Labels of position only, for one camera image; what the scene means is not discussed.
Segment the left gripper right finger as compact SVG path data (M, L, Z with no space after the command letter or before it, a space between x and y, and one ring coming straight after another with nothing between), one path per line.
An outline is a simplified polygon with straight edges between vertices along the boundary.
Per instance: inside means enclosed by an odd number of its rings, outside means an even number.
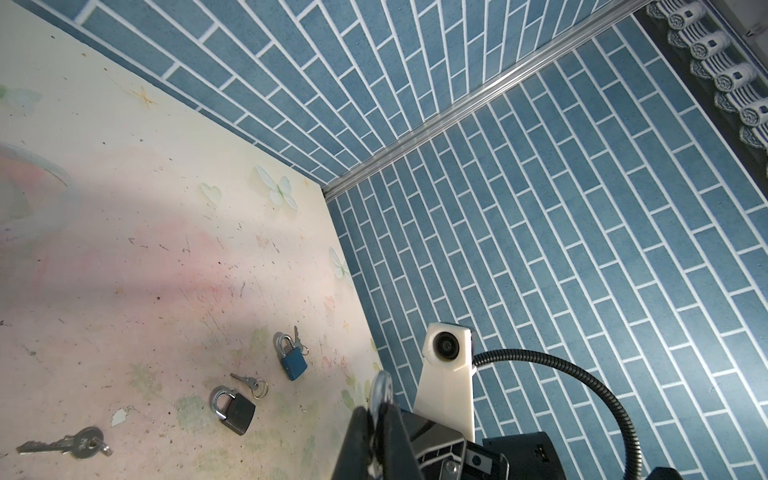
M400 409L390 403L379 412L379 463L385 480L423 479Z

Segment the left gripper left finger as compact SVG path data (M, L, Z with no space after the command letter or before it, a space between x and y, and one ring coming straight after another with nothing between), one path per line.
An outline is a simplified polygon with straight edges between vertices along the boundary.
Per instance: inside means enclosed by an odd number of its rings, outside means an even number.
M369 411L356 407L342 442L332 480L366 480L370 477L372 419Z

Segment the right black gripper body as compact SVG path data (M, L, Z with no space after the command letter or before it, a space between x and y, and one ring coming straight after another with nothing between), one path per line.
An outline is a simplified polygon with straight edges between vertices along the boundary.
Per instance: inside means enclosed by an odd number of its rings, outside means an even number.
M425 479L505 480L509 464L503 454L470 442L462 433L425 417L401 411Z

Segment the blue padlock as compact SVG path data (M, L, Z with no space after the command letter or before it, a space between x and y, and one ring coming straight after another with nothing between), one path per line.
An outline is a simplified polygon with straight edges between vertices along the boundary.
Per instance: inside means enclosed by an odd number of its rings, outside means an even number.
M274 346L287 378L291 381L298 380L308 368L306 356L309 354L309 349L300 339L298 327L294 327L292 335L277 332Z

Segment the black padlock with keys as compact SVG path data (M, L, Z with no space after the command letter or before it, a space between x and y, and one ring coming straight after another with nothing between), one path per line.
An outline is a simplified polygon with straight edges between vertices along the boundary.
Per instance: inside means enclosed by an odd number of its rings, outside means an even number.
M210 408L225 427L239 436L246 434L255 415L253 402L243 394L223 386L212 391Z

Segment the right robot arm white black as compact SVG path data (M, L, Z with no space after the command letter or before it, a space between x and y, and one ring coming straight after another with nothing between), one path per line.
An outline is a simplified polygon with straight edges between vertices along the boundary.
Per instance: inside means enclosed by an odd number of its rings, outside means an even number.
M415 434L417 461L426 479L565 479L579 472L594 479L677 479L668 466L647 469L643 440L653 441L650 423L635 423L630 414L640 406L639 395L652 385L652 376L639 361L629 363L621 385L635 390L614 393L590 372L553 355L522 349L496 349L477 354L473 368L503 363L522 370L538 364L555 370L565 392L557 396L553 381L541 386L551 406L537 421L541 431L495 437L483 441L457 440L458 430L445 420L425 414L406 416Z

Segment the floral table mat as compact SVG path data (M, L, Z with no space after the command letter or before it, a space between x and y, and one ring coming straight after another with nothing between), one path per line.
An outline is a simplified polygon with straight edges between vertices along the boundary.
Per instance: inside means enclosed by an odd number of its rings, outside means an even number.
M317 184L2 3L3 478L330 478L381 367L344 260ZM89 426L111 456L16 452Z

